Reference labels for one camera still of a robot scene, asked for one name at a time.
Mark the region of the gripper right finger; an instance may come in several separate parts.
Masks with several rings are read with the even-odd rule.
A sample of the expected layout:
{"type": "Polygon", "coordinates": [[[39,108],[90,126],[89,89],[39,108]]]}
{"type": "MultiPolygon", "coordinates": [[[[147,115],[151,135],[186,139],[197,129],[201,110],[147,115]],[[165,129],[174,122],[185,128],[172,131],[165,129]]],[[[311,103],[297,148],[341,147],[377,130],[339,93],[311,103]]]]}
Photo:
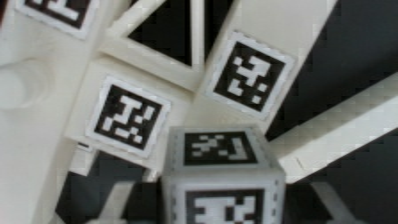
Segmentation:
{"type": "Polygon", "coordinates": [[[355,218],[327,182],[286,187],[282,224],[368,224],[355,218]]]}

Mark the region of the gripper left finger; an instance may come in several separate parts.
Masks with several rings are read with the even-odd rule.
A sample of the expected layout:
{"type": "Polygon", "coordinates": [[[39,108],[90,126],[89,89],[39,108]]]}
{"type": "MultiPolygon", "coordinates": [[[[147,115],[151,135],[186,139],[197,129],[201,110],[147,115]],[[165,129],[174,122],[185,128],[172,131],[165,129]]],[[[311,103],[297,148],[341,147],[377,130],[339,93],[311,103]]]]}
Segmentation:
{"type": "Polygon", "coordinates": [[[99,215],[85,224],[156,224],[156,199],[158,189],[154,183],[117,182],[99,215]]]}

